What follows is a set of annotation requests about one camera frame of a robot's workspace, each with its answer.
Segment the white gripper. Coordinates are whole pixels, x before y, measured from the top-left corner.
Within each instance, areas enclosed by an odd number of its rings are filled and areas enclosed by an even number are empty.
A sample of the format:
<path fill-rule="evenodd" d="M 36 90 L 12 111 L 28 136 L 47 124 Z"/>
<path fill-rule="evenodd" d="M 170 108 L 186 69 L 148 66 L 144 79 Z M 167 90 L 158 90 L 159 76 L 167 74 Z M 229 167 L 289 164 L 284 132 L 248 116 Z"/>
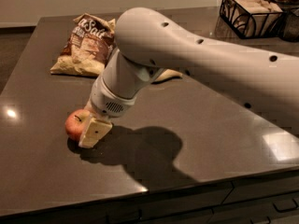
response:
<path fill-rule="evenodd" d="M 106 85 L 102 76 L 93 83 L 89 100 L 85 108 L 103 119 L 118 118 L 135 104 L 135 97 L 121 98 L 114 94 Z M 90 115 L 84 122 L 84 128 L 79 138 L 78 145 L 82 148 L 93 148 L 112 129 L 108 120 L 97 119 Z"/>

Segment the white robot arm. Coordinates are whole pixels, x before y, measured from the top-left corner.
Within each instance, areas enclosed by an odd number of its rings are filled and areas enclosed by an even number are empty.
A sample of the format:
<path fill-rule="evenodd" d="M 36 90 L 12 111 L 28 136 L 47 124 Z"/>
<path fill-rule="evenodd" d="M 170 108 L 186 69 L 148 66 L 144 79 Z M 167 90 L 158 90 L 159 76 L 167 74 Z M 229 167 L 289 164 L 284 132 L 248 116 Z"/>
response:
<path fill-rule="evenodd" d="M 116 49 L 94 81 L 79 146 L 94 147 L 163 70 L 187 72 L 212 90 L 291 134 L 299 133 L 299 58 L 195 35 L 161 13 L 135 7 L 120 15 Z"/>

